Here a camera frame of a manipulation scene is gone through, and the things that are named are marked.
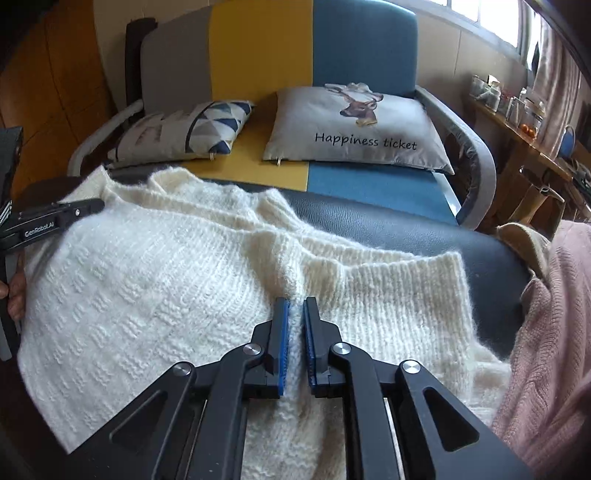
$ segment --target white knit sweater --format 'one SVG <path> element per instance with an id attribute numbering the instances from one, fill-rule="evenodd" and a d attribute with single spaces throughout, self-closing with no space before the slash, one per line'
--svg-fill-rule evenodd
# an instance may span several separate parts
<path id="1" fill-rule="evenodd" d="M 457 253 L 419 258 L 303 223 L 276 190 L 246 193 L 177 168 L 146 186 L 96 170 L 68 199 L 105 211 L 28 252 L 18 363 L 35 405 L 71 451 L 177 361 L 203 365 L 249 341 L 291 300 L 280 401 L 251 404 L 242 477 L 345 478 L 341 409 L 312 397 L 301 305 L 375 359 L 423 363 L 490 422 L 509 367 L 476 341 Z"/>

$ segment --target finger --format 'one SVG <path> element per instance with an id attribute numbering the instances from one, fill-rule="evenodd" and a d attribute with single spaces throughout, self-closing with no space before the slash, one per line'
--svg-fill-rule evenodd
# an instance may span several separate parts
<path id="1" fill-rule="evenodd" d="M 18 254 L 17 270 L 23 270 L 24 268 L 25 268 L 25 251 L 22 250 Z"/>
<path id="2" fill-rule="evenodd" d="M 25 316 L 25 296 L 19 295 L 8 301 L 8 314 L 13 320 L 22 320 Z"/>
<path id="3" fill-rule="evenodd" d="M 20 271 L 14 274 L 13 278 L 10 281 L 10 297 L 15 297 L 22 293 L 25 293 L 27 290 L 27 278 L 25 276 L 25 272 Z"/>

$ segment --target human hand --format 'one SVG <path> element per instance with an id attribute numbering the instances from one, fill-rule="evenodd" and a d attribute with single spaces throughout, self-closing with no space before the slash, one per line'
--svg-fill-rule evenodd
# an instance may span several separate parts
<path id="1" fill-rule="evenodd" d="M 11 278 L 10 284 L 0 282 L 0 300 L 8 297 L 8 314 L 15 322 L 25 316 L 27 301 L 27 279 L 25 277 L 25 252 L 18 254 L 17 271 Z"/>

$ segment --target blue cushion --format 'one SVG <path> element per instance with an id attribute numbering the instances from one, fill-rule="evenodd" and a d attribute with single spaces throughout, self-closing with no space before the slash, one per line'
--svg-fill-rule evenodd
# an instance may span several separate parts
<path id="1" fill-rule="evenodd" d="M 457 225 L 430 171 L 392 165 L 310 162 L 308 192 L 415 213 Z"/>

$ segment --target deer print pillow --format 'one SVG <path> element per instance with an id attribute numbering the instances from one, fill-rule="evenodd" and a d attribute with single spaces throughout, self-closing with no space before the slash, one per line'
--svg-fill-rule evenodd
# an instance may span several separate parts
<path id="1" fill-rule="evenodd" d="M 453 174 L 416 100 L 375 93 L 364 83 L 289 88 L 277 96 L 264 160 L 380 163 Z"/>

